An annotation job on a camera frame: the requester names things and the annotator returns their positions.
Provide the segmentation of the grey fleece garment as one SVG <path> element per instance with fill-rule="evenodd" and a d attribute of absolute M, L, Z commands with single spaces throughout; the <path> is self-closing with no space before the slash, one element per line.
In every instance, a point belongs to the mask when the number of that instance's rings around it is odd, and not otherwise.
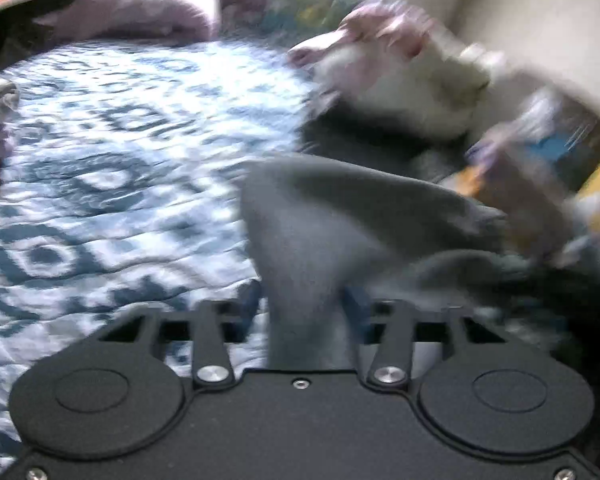
<path fill-rule="evenodd" d="M 240 187 L 249 255 L 268 298 L 268 365 L 343 370 L 346 287 L 422 310 L 495 302 L 528 266 L 501 212 L 448 188 L 309 155 L 253 164 Z"/>

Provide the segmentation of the pile of unfolded clothes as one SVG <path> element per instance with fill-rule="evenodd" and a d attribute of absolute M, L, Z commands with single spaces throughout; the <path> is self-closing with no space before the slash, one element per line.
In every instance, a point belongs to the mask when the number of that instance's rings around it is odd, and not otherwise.
<path fill-rule="evenodd" d="M 505 214 L 523 255 L 600 269 L 600 108 L 590 99 L 464 44 L 404 0 L 366 0 L 288 56 L 312 73 L 314 114 L 464 140 L 449 188 Z"/>

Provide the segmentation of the blue white patterned quilt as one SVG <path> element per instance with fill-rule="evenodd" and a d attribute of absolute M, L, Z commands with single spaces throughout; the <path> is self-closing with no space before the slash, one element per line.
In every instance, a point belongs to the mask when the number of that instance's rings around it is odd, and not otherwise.
<path fill-rule="evenodd" d="M 301 143 L 309 77 L 257 39 L 69 44 L 20 91 L 0 182 L 0 473 L 34 362 L 129 310 L 186 311 L 254 277 L 237 183 Z"/>

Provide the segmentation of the colourful patterned headboard strip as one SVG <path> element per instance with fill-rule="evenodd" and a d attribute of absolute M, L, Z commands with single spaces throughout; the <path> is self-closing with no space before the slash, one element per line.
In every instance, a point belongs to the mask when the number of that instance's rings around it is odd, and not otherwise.
<path fill-rule="evenodd" d="M 321 34 L 336 28 L 358 0 L 220 0 L 222 29 Z"/>

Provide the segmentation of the pink pillow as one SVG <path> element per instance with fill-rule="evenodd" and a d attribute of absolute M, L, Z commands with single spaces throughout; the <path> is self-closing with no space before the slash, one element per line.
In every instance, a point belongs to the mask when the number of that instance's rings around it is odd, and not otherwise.
<path fill-rule="evenodd" d="M 38 19 L 59 41 L 114 34 L 213 40 L 222 23 L 220 0 L 73 0 Z"/>

